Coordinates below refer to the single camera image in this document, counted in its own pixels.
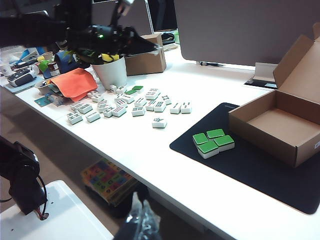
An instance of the orange paper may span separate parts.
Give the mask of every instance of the orange paper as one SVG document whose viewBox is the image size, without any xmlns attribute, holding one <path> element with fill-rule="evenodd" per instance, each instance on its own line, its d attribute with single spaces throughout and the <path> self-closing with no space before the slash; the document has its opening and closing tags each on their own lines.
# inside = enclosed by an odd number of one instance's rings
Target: orange paper
<svg viewBox="0 0 320 240">
<path fill-rule="evenodd" d="M 94 77 L 82 68 L 69 71 L 51 79 L 59 88 L 63 96 L 71 98 L 74 102 L 81 100 L 87 93 L 96 89 Z"/>
</svg>

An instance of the black mouse pad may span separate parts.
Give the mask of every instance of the black mouse pad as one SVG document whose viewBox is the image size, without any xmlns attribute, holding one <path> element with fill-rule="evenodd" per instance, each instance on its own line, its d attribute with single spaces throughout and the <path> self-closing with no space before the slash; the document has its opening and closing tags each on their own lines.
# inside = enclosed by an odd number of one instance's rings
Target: black mouse pad
<svg viewBox="0 0 320 240">
<path fill-rule="evenodd" d="M 173 141 L 170 148 L 303 213 L 314 214 L 320 202 L 320 153 L 297 168 L 282 163 L 229 131 L 228 112 L 237 107 L 221 103 Z M 192 136 L 213 129 L 223 129 L 229 134 L 235 148 L 203 159 Z"/>
</svg>

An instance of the cardboard box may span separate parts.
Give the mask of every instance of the cardboard box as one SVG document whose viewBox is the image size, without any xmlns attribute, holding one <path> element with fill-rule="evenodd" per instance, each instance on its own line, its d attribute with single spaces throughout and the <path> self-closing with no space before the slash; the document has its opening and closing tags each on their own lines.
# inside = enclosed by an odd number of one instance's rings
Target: cardboard box
<svg viewBox="0 0 320 240">
<path fill-rule="evenodd" d="M 143 35 L 141 37 L 161 47 L 163 46 L 160 33 Z M 160 49 L 160 53 L 157 55 L 143 53 L 137 56 L 126 57 L 125 65 L 128 76 L 162 73 L 167 67 L 163 48 Z"/>
<path fill-rule="evenodd" d="M 273 75 L 273 90 L 229 112 L 232 132 L 297 167 L 320 151 L 320 23 L 302 35 Z"/>
</svg>

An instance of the white table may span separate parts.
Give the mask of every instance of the white table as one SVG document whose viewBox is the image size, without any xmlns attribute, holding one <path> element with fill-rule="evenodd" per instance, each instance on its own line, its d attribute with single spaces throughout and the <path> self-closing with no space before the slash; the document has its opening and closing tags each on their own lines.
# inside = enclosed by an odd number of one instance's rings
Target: white table
<svg viewBox="0 0 320 240">
<path fill-rule="evenodd" d="M 128 86 L 159 88 L 172 101 L 191 101 L 191 114 L 147 112 L 132 117 L 103 118 L 76 125 L 67 122 L 65 106 L 33 104 L 35 89 L 16 96 L 54 124 L 110 159 L 199 223 L 217 234 L 235 239 L 319 239 L 320 213 L 303 214 L 218 171 L 169 148 L 183 134 L 222 102 L 242 105 L 267 93 L 244 86 L 251 70 L 200 66 L 181 57 L 179 49 L 165 53 L 163 73 L 132 76 Z M 104 93 L 113 99 L 111 93 Z M 167 119 L 165 129 L 153 129 L 154 117 Z"/>
<path fill-rule="evenodd" d="M 24 215 L 17 205 L 0 214 L 3 240 L 112 240 L 112 234 L 61 180 L 46 185 L 48 219 Z"/>
</svg>

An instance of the white flower pot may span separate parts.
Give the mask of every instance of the white flower pot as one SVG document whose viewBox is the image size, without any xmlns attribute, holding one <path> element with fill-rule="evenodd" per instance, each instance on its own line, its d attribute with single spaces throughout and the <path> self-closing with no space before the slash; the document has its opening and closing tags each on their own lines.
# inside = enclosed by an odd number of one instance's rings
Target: white flower pot
<svg viewBox="0 0 320 240">
<path fill-rule="evenodd" d="M 105 89 L 110 89 L 110 85 L 120 87 L 127 84 L 127 70 L 124 57 L 102 65 L 92 64 L 92 68 Z"/>
</svg>

